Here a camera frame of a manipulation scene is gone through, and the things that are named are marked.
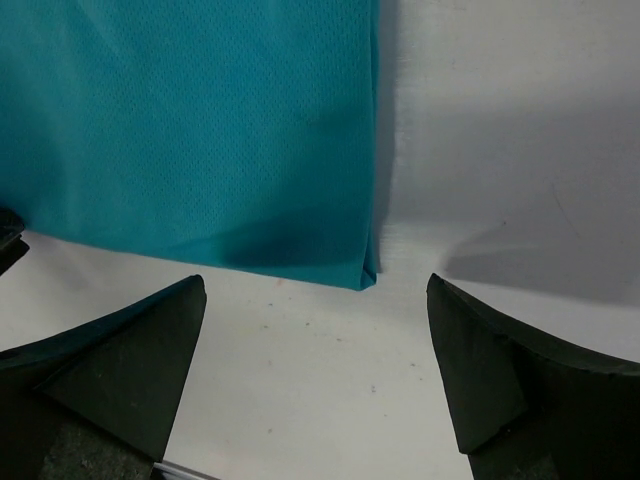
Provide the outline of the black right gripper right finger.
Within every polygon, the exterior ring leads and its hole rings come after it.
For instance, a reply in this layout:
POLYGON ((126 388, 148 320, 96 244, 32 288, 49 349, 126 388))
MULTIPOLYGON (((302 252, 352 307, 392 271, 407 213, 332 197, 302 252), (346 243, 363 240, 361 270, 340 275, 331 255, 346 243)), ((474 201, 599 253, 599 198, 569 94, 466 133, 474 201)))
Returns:
POLYGON ((639 365, 495 310, 438 275, 430 334, 476 479, 636 479, 639 365))

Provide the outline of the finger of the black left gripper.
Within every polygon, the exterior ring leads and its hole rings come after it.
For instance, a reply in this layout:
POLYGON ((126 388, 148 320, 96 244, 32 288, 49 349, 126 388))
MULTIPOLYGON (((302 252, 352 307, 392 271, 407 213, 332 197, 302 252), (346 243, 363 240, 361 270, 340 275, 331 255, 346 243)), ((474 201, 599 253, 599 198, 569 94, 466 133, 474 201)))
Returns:
POLYGON ((12 210, 0 210, 0 275, 6 273, 28 251, 22 240, 25 226, 23 220, 12 210))

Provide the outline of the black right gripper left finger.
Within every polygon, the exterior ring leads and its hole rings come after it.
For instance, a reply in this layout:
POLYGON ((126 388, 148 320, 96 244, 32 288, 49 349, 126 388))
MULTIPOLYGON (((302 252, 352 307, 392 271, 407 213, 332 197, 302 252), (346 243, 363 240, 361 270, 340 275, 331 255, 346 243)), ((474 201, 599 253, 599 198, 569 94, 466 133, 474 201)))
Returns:
POLYGON ((4 479, 151 479, 206 309, 189 276, 133 305, 1 354, 4 479))

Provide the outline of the teal t shirt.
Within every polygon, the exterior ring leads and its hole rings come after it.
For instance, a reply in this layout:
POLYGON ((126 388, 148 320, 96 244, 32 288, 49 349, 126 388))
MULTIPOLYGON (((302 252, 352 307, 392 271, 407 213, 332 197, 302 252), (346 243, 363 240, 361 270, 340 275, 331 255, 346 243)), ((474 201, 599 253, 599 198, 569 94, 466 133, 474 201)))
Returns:
POLYGON ((375 1, 5 1, 1 203, 98 248, 363 290, 375 1))

